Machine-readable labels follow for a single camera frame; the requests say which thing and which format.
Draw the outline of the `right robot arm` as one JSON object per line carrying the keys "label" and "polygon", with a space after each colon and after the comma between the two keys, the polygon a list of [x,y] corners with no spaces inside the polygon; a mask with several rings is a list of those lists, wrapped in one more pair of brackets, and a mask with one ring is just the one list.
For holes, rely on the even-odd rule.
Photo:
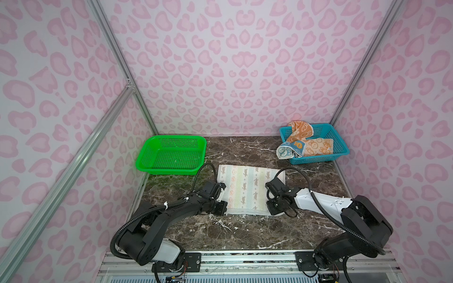
{"label": "right robot arm", "polygon": [[345,257],[385,255],[383,248],[394,229],[367,197],[337,198],[317,193],[310,187],[290,188],[279,178],[267,182],[265,187],[272,216],[296,209],[312,211],[324,215],[343,230],[338,236],[322,240],[309,264],[326,270]]}

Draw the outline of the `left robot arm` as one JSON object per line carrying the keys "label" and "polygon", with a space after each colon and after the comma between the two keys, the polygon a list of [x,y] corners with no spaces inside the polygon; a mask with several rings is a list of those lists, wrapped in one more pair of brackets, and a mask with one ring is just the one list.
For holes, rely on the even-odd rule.
{"label": "left robot arm", "polygon": [[185,250],[165,239],[167,229],[185,219],[203,213],[224,215],[228,203],[218,198],[225,190],[224,183],[207,181],[198,192],[160,206],[142,205],[114,234],[110,252],[121,259],[132,259],[140,266],[150,262],[163,263],[171,270],[184,265]]}

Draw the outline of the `pastel striped animal towel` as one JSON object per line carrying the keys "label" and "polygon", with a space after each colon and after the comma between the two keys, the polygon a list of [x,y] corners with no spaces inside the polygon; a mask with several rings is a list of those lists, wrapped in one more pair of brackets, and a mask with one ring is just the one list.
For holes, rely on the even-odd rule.
{"label": "pastel striped animal towel", "polygon": [[219,165],[218,182],[226,188],[218,200],[227,203],[227,215],[269,216],[265,184],[277,176],[283,183],[285,173],[265,167]]}

